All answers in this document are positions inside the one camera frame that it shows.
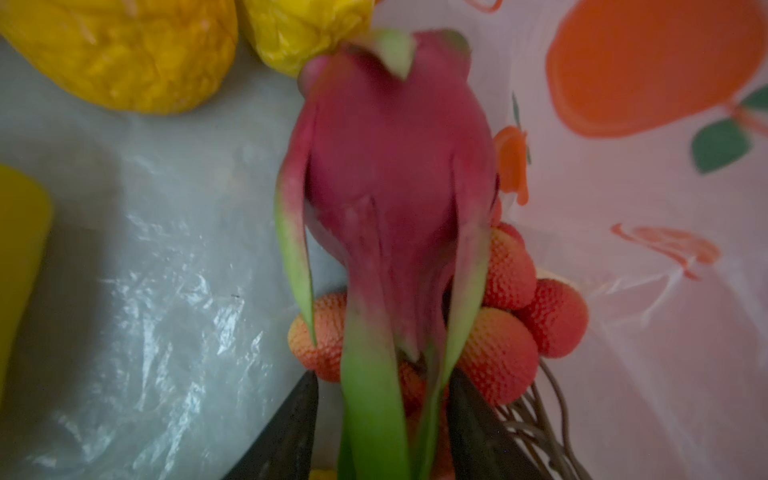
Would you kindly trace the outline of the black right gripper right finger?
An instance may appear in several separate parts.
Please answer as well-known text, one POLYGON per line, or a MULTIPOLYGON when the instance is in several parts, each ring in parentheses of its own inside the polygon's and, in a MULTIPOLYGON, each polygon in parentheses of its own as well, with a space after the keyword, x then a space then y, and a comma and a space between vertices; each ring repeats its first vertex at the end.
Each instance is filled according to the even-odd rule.
POLYGON ((453 370, 448 387, 447 423, 457 479, 544 477, 462 370, 453 370))

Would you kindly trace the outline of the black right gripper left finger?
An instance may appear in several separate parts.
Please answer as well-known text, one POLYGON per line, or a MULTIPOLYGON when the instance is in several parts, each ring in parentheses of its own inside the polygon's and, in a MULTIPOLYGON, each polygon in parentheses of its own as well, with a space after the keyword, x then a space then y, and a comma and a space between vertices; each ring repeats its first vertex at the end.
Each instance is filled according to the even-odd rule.
POLYGON ((319 404, 317 375, 306 371, 225 480, 307 480, 319 404))

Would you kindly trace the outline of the pink dragon fruit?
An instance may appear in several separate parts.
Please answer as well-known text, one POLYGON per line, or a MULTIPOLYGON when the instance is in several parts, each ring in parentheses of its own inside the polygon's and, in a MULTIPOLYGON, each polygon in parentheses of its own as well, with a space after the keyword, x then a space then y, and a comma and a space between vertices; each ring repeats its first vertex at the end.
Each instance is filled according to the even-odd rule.
POLYGON ((499 180, 454 29, 376 29, 309 60, 274 215, 308 328, 307 241, 346 269, 342 479, 426 479, 479 312, 499 180))

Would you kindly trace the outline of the fruit print plastic bag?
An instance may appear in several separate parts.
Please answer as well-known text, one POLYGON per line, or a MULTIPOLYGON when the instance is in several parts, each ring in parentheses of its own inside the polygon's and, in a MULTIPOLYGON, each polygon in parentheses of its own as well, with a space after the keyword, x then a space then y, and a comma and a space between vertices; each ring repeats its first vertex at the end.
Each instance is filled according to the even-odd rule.
MULTIPOLYGON (((546 73, 572 1, 386 1, 378 23, 454 27, 493 130, 527 135, 530 199, 503 200, 536 265, 590 306, 550 367, 596 479, 767 475, 767 114, 727 100, 618 138, 556 112, 546 73)), ((301 106, 239 49, 184 115, 117 113, 1 47, 1 160, 55 220, 1 410, 5 479, 218 479, 301 376, 272 224, 301 106)))

